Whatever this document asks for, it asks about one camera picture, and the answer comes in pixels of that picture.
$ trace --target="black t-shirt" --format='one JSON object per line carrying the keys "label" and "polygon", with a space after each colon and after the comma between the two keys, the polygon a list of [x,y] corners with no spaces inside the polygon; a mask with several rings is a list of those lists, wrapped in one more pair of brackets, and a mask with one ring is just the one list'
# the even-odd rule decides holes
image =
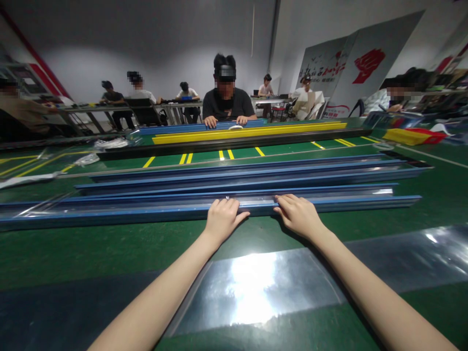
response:
{"label": "black t-shirt", "polygon": [[123,95],[116,91],[113,93],[105,92],[102,94],[102,99],[107,99],[109,101],[119,101],[123,99]]}
{"label": "black t-shirt", "polygon": [[235,88],[230,100],[223,100],[216,89],[206,93],[203,99],[203,118],[214,116],[218,121],[235,120],[239,116],[255,115],[249,95],[242,89]]}

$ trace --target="red tray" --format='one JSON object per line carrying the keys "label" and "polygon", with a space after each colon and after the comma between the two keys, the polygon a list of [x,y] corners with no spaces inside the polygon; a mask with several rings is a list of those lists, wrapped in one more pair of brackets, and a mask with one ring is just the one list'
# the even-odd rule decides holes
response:
{"label": "red tray", "polygon": [[423,144],[438,144],[447,136],[445,133],[431,132],[430,130],[423,128],[406,128],[406,130],[430,135]]}

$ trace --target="red fist logo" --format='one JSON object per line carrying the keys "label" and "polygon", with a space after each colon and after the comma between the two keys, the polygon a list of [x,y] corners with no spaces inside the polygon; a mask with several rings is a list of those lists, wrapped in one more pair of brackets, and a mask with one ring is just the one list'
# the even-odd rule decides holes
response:
{"label": "red fist logo", "polygon": [[359,75],[353,84],[362,84],[369,78],[373,71],[377,69],[379,64],[384,60],[385,54],[381,49],[372,49],[367,54],[361,56],[354,61],[357,69],[360,70]]}

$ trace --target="yellow rail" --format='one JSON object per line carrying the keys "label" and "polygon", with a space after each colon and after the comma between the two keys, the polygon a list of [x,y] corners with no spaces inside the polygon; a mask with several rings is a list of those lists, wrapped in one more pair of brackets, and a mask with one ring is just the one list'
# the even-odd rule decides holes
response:
{"label": "yellow rail", "polygon": [[220,131],[206,131],[195,133],[176,133],[164,134],[153,138],[153,143],[158,144],[173,144],[190,141],[205,141],[205,140],[220,140],[239,137],[259,137],[267,135],[280,135],[288,133],[315,132],[331,129],[344,129],[346,123],[307,123],[307,124],[290,124],[285,126],[270,126],[245,129],[231,129]]}

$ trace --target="person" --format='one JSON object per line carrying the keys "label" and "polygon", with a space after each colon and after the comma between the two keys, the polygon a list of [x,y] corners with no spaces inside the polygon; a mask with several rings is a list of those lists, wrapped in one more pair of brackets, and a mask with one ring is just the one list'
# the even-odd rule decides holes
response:
{"label": "person", "polygon": [[143,89],[143,78],[136,71],[128,71],[127,77],[130,83],[133,85],[134,91],[130,93],[130,98],[148,98],[154,105],[159,105],[162,101],[161,97],[158,97],[157,100],[153,93],[148,90]]}
{"label": "person", "polygon": [[425,69],[410,68],[405,74],[389,78],[384,81],[380,90],[364,101],[363,116],[372,111],[400,112],[404,100],[421,95],[429,83],[430,74]]}
{"label": "person", "polygon": [[235,87],[235,60],[232,55],[214,58],[215,88],[206,93],[203,99],[203,119],[207,127],[216,128],[216,122],[235,120],[245,125],[257,119],[249,95]]}
{"label": "person", "polygon": [[[101,85],[106,90],[106,92],[102,94],[102,98],[99,102],[105,102],[109,105],[125,104],[125,99],[123,98],[123,95],[114,90],[114,87],[110,81],[103,80],[101,82]],[[133,124],[132,116],[132,111],[115,111],[112,114],[112,119],[114,120],[114,124],[116,125],[117,131],[123,131],[122,123],[120,123],[121,118],[125,118],[129,129],[135,130],[135,125]]]}
{"label": "person", "polygon": [[[263,77],[263,84],[260,85],[258,88],[258,96],[259,97],[268,97],[273,95],[273,88],[270,82],[272,81],[272,76],[269,74]],[[272,112],[272,105],[271,104],[263,104],[263,118],[268,118],[270,113]]]}
{"label": "person", "polygon": [[[179,86],[182,90],[175,97],[176,100],[183,100],[183,98],[189,98],[190,100],[200,100],[200,97],[196,91],[192,88],[189,88],[189,84],[187,82],[181,82]],[[187,122],[190,124],[196,123],[199,115],[200,111],[198,107],[186,107],[184,109],[184,116],[187,119]]]}
{"label": "person", "polygon": [[20,98],[15,82],[0,78],[0,110],[23,124],[29,131],[28,136],[17,136],[20,139],[42,139],[56,136],[73,137],[76,132],[66,124],[52,124],[42,117],[59,113],[56,107],[47,107],[31,100]]}
{"label": "person", "polygon": [[304,76],[301,79],[302,86],[290,94],[291,99],[296,99],[292,111],[289,113],[290,118],[305,120],[315,105],[315,94],[311,89],[311,80],[311,76]]}
{"label": "person", "polygon": [[[296,196],[277,196],[287,228],[310,241],[325,257],[358,308],[389,350],[457,350],[436,328],[386,285],[321,222],[314,205]],[[102,332],[89,351],[152,350],[195,278],[250,213],[235,199],[215,200],[198,239],[138,295]]]}

